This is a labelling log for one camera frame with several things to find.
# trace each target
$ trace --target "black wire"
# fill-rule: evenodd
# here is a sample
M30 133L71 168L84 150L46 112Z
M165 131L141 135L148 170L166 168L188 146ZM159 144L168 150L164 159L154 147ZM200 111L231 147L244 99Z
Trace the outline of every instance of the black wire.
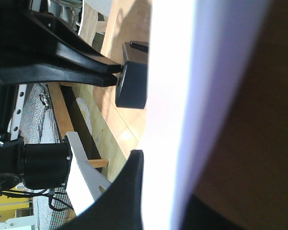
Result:
M54 211L58 211L58 212L61 212L61 211L65 211L67 209L72 209L73 210L73 207L69 204L67 204L66 202L54 197L54 195L51 195L51 194L44 194L44 192L46 192L47 189L44 189L38 193L32 193L32 192L27 192L27 191L17 191L17 190L6 190L6 191L2 191L0 190L0 195L5 195L7 197L12 197L12 198L33 198L33 197L37 197L37 196L44 196L44 197L47 197L48 198L48 204L49 204L49 207L54 210ZM63 192L55 192L55 194L63 194L63 195L66 195L66 193L63 193ZM66 207L65 208L56 208L52 205L52 200L56 200L62 204L64 204Z

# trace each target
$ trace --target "white plastic part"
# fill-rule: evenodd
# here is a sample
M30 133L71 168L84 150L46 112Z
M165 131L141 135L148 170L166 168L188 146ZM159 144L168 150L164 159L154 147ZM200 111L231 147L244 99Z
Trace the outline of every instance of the white plastic part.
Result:
M138 147L144 151L144 229L180 228L268 3L153 2L146 132Z
M66 191L78 216L101 196L100 186L107 189L111 182L89 164L78 133L67 132L66 136L72 149L72 165Z

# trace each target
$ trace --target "wooden beam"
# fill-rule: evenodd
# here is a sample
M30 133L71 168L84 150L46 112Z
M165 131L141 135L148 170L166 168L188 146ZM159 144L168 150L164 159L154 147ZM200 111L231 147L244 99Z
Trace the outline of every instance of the wooden beam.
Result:
M90 165L92 165L94 168L107 167L107 165L109 164L109 160L108 160L108 159L88 160L88 162L89 162Z

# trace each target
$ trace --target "wooden plank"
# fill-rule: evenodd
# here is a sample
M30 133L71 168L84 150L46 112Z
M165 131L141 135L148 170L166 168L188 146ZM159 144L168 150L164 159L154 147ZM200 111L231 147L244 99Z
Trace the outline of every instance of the wooden plank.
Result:
M66 108L66 104L59 84L56 82L49 82L48 88L60 134L61 137L64 137L66 135L66 132L74 131L72 121L69 117L68 110Z
M194 192L245 229L288 230L288 1L272 6Z
M98 11L94 10L85 1L83 3L82 20L79 30L79 36L90 46L96 34L98 22Z
M104 168L104 167L107 167L108 164L109 164L109 160L108 159L88 160L88 162L94 168Z

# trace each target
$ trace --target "brown surface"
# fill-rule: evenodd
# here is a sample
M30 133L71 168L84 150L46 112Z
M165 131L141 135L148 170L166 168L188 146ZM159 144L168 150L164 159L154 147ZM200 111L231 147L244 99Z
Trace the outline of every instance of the brown surface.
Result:
M73 132L72 121L69 117L66 104L60 89L60 86L56 82L49 82L48 88L53 104L54 114L59 126L61 137L66 135L66 132Z
M195 194L250 230L288 230L288 1L269 14Z
M88 160L88 162L94 168L104 168L104 167L107 167L109 164L108 159Z
M123 64L123 42L149 41L150 10L151 1L114 0L101 53ZM115 87L94 87L93 97L124 156L128 158L145 130L146 110L117 108Z
M83 11L83 25L79 36L91 46L97 30L98 12L86 2Z

